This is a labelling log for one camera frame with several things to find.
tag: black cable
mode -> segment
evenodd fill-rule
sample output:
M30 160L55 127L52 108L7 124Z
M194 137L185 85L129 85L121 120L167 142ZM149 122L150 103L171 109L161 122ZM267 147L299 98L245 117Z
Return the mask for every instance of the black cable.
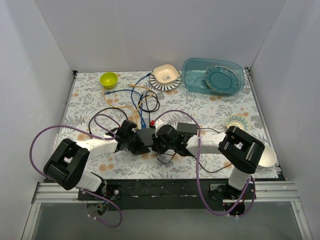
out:
M201 167L203 170L205 170L207 173L209 173L209 174L217 173L217 172L221 171L222 169L225 169L225 168L229 167L230 165L232 165L232 163L230 163L229 165L224 166L224 167L222 167L222 168L220 168L220 169L218 169L218 170L215 170L215 171L208 171L207 169L205 169L205 168L204 168L204 166L202 166L202 164L201 164L201 162L200 162L200 161L199 161L199 164L200 164L200 167Z
M202 128L201 128L201 130L202 130L202 129L210 129L210 130L213 130L213 131L217 132L218 134L220 134L220 132L219 132L219 131L217 131L217 130L215 130L214 128L210 128L210 127L202 127Z
M163 155L172 156L171 159L170 159L168 162L163 162L163 161L161 161L161 160L158 158L158 154L159 154L159 153L157 153L157 154L155 155L155 157L156 157L156 159L158 159L159 162L161 162L162 164L168 164L168 163L170 163L170 162L172 161L172 159L174 158L174 156L176 155L176 153L174 153L173 155L172 155L172 154L163 153Z
M149 106L148 106L148 99L147 99L147 97L152 97L152 98L154 98L155 100L156 100L156 105L155 105L155 107L153 108L153 109L149 109ZM152 91L152 90L148 90L148 91L146 91L145 92L145 96L143 96L140 100L139 100L139 102L138 102L138 104L143 100L143 99L145 99L145 105L146 105L146 109L143 109L142 108L142 105L140 106L140 108L141 108L141 110L143 111L143 112L145 112L145 113L148 113L149 114L149 125L150 125L150 122L151 122L151 115L150 115L150 113L155 113L156 111L158 111L159 110L159 108L160 108L160 101L159 101L159 99L158 99L158 95L154 92L154 91Z
M96 116L97 114L103 112L104 110L108 110L108 109L116 109L116 110L119 110L119 111L123 112L123 114L125 115L125 118L128 119L128 116L127 116L127 114L125 113L125 111L123 111L123 110L120 109L120 108L116 108L116 107L107 107L107 108L104 108L104 109L98 111L98 112L97 112L95 115L93 115L93 117L90 119L89 124L88 124L88 128L89 128L89 133L90 133L90 134L92 134L91 128L90 128L90 124L91 124L92 120L95 118L95 116Z

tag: gray leaf pattern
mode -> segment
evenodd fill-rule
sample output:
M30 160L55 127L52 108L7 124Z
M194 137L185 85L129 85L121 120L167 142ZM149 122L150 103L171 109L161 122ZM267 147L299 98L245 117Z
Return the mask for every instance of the gray leaf pattern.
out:
M131 89L128 84L135 84L147 71L126 71L117 72L118 84L109 90ZM100 76L103 72L82 72L78 73L72 90L64 124L88 131L88 123L91 117L101 109L110 107L104 99L103 90L100 85ZM250 82L245 76L245 86L243 90L233 96L213 96L188 91L184 84L173 91L161 92L153 89L149 84L148 77L143 79L138 85L152 89L158 95L160 108L157 112L151 113L151 119L167 110L182 110L191 114L202 128L214 128L220 132L226 129L226 119L232 114L241 114L250 123L249 133L267 144L267 134L264 130L263 122L258 112ZM145 91L144 88L134 89L139 93ZM121 91L106 95L108 103L121 106L132 105L131 92ZM135 103L139 97L133 94ZM123 108L129 119L133 119L133 111L130 108ZM113 117L120 124L125 119L122 112L109 109L103 112ZM143 113L143 119L148 123L149 116ZM180 112L165 114L161 119L171 125L176 126L177 122L192 123L192 120ZM97 121L108 129L117 125L111 120L101 116ZM100 129L93 121L91 123L93 134L103 136L105 131ZM58 142L64 138L71 138L75 141L89 139L85 134L63 128ZM169 161L170 156L159 156L163 162ZM203 154L200 161L209 171L214 171L228 165L230 162L221 154ZM162 164L156 158L155 152L134 156L129 151L120 151L90 159L85 169L100 175L105 179L192 179L196 177L196 161L193 157L182 157L176 154L168 164ZM233 170L233 166L224 168L217 173L207 173L200 169L201 178L228 178ZM258 169L253 175L255 178L277 178L275 167Z

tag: teal plate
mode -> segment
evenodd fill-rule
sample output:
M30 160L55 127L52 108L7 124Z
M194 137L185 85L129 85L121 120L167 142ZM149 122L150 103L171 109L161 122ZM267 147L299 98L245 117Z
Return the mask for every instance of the teal plate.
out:
M206 71L206 84L218 93L232 93L238 91L238 78L229 68L224 66L211 67Z

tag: striped plate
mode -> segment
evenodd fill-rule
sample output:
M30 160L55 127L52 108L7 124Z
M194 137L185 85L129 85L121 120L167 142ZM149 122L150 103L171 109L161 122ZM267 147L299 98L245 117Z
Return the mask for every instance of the striped plate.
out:
M150 84L159 91L171 91L173 89L176 89L180 85L181 81L182 81L182 77L180 72L179 72L179 77L174 82L171 82L170 84L166 84L166 85L162 85L158 82L158 80L154 75L154 72L152 72L149 75Z

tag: metal frame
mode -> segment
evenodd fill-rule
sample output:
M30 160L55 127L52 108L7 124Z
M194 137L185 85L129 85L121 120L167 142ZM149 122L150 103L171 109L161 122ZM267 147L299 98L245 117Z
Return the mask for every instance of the metal frame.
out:
M258 107L258 110L262 118L263 127L267 135L268 143L273 148L273 143L270 138L270 134L266 125L266 121L265 121L261 106L257 99L253 81L250 76L250 71L247 67L245 68L245 73L249 79L250 87L252 89L256 105ZM66 106L64 109L64 113L62 115L62 123L64 122L67 114L67 110L68 110L69 102L72 96L74 85L75 85L75 79L73 79L72 84L70 86L70 91L67 97ZM60 134L61 134L61 130L59 131L58 137L56 139L59 139ZM276 180L272 180L272 181L257 180L255 183L256 183L256 200L255 201L257 202L291 202L302 238L304 240L311 240L312 236L311 236L305 215L303 213L300 197L294 182L293 181L276 181ZM102 202L101 200L79 201L78 194L79 194L79 190L75 188L69 191L66 191L56 183L38 183L34 197L33 197L30 213L25 225L25 229L22 234L22 240L29 240L32 238L33 232L36 227L38 215L40 212L41 203L57 204L57 203L84 203L84 202L101 203ZM229 203L234 201L224 200L223 202Z

